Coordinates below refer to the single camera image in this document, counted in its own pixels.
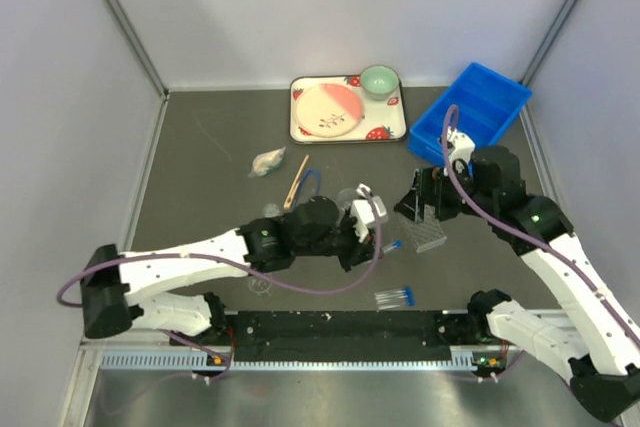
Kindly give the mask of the clear test tube rack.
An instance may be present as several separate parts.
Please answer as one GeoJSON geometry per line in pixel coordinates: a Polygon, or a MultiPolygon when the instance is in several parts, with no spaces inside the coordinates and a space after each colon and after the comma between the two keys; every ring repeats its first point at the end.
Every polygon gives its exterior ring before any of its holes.
{"type": "Polygon", "coordinates": [[[425,208],[423,221],[415,223],[405,216],[397,215],[405,236],[417,254],[442,246],[446,240],[446,234],[436,219],[432,210],[425,208]]]}

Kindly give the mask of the blue capped test tube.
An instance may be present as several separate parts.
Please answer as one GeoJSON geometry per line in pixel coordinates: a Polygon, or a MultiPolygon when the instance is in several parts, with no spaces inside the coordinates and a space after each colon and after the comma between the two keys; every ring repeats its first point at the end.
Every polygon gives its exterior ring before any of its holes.
{"type": "Polygon", "coordinates": [[[411,300],[414,300],[413,295],[412,295],[412,296],[409,296],[409,297],[403,297],[403,296],[394,296],[394,297],[376,297],[376,296],[375,296],[375,298],[376,298],[376,300],[377,300],[377,301],[380,301],[380,300],[382,300],[382,299],[387,299],[387,298],[405,298],[405,299],[411,299],[411,300]]]}
{"type": "Polygon", "coordinates": [[[383,247],[382,252],[384,254],[387,254],[397,248],[400,248],[403,245],[403,242],[400,240],[395,240],[389,244],[387,244],[386,246],[383,247]]]}
{"type": "Polygon", "coordinates": [[[382,299],[377,303],[378,310],[389,310],[397,308],[414,307],[415,301],[405,298],[387,298],[382,299]]]}
{"type": "Polygon", "coordinates": [[[413,292],[410,287],[402,287],[402,288],[385,290],[385,291],[375,293],[376,297],[394,297],[394,296],[409,297],[412,295],[413,295],[413,292]]]}

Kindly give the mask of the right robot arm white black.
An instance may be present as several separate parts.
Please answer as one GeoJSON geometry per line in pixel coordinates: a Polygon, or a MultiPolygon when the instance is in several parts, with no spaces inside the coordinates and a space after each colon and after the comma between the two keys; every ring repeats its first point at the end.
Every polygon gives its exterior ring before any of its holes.
{"type": "Polygon", "coordinates": [[[602,422],[638,404],[639,326],[592,266],[560,207],[527,192],[516,155],[493,145],[418,169],[394,210],[416,224],[427,211],[438,221],[461,214],[484,219],[543,281],[576,332],[569,335],[493,289],[474,293],[467,305],[474,340],[498,338],[527,352],[602,422]]]}

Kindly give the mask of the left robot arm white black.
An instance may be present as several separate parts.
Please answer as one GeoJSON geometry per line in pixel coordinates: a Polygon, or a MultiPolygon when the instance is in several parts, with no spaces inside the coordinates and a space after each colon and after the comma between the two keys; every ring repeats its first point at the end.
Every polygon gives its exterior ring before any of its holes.
{"type": "Polygon", "coordinates": [[[315,196],[288,213],[191,244],[128,253],[113,244],[101,246],[80,282],[84,334],[103,339],[131,328],[168,330],[216,343],[227,329],[219,297],[186,297],[178,289],[271,274],[299,257],[335,257],[350,271],[373,258],[377,228],[387,219],[378,196],[353,200],[346,213],[331,199],[315,196]]]}

